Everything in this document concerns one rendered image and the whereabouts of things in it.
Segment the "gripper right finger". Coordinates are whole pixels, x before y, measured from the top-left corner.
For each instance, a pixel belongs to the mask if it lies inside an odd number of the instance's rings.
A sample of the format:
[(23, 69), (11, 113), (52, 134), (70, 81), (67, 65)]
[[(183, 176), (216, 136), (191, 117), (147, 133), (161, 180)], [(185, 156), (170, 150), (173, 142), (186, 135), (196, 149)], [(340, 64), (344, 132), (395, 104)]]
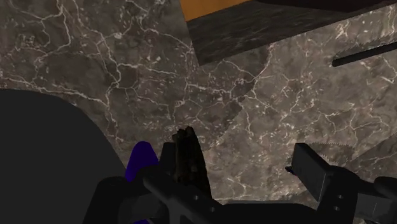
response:
[(379, 176), (369, 182), (330, 165), (308, 144), (296, 143), (286, 170), (299, 178), (319, 202), (317, 217), (326, 224), (397, 224), (397, 178)]

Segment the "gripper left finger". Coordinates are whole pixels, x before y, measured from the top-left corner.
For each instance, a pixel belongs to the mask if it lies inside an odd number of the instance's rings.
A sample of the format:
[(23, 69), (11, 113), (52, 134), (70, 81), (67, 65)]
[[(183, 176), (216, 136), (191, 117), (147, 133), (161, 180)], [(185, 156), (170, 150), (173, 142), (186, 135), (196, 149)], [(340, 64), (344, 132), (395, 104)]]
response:
[(133, 181), (101, 180), (83, 224), (221, 224), (222, 205), (212, 199), (204, 156), (192, 127), (162, 146), (159, 164)]

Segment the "blue rounded object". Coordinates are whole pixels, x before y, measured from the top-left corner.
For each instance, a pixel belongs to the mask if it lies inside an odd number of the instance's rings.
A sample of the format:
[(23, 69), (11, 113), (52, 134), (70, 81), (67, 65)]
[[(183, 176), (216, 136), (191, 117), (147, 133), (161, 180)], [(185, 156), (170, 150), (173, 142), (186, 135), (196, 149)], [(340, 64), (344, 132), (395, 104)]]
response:
[(159, 160), (149, 142), (140, 141), (132, 149), (125, 171), (127, 181), (133, 181), (137, 173), (144, 167), (158, 165)]

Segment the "black long thin object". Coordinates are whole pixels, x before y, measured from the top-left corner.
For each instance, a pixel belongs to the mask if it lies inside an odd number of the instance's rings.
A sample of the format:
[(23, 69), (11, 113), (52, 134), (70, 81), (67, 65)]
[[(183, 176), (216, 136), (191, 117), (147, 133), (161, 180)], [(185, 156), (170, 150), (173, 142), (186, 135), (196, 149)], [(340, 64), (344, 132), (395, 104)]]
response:
[(367, 59), (382, 53), (387, 53), (397, 50), (397, 41), (391, 43), (384, 43), (378, 46), (370, 43), (369, 45), (362, 45), (360, 47), (351, 48), (346, 52), (334, 56), (331, 65), (333, 67), (342, 66), (351, 62)]

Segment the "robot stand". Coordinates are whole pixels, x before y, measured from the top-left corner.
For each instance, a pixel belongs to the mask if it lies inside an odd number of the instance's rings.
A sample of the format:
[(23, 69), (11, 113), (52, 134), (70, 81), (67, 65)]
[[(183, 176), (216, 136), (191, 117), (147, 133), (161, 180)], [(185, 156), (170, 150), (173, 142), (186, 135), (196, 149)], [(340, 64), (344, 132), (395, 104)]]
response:
[(397, 0), (179, 0), (199, 65), (216, 62)]

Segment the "large dark grey round object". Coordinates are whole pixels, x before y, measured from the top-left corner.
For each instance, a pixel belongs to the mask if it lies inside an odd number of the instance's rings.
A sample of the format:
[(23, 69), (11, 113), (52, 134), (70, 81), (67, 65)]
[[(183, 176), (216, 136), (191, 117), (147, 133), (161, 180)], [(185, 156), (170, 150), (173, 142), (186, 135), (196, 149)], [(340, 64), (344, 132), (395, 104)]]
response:
[(124, 172), (81, 109), (48, 94), (0, 90), (0, 224), (82, 224), (98, 182)]

